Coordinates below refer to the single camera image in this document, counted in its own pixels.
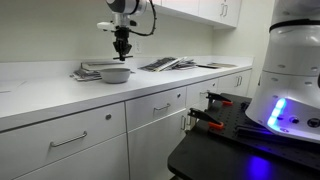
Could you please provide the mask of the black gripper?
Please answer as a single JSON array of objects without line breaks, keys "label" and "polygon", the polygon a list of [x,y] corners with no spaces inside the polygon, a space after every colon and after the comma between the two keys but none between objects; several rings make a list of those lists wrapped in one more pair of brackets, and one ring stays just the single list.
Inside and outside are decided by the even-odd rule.
[{"label": "black gripper", "polygon": [[113,43],[113,45],[114,45],[116,52],[118,54],[116,59],[120,60],[122,58],[122,54],[123,54],[123,56],[127,55],[132,48],[132,45],[128,41],[129,29],[125,28],[125,29],[117,30],[114,32],[114,35],[116,37],[116,41]]}]

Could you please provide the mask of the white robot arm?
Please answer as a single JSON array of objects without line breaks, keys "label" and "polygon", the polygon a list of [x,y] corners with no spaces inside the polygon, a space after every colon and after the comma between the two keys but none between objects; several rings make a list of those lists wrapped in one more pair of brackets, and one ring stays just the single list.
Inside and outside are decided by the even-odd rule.
[{"label": "white robot arm", "polygon": [[246,116],[272,133],[320,142],[320,0],[275,0],[269,44]]}]

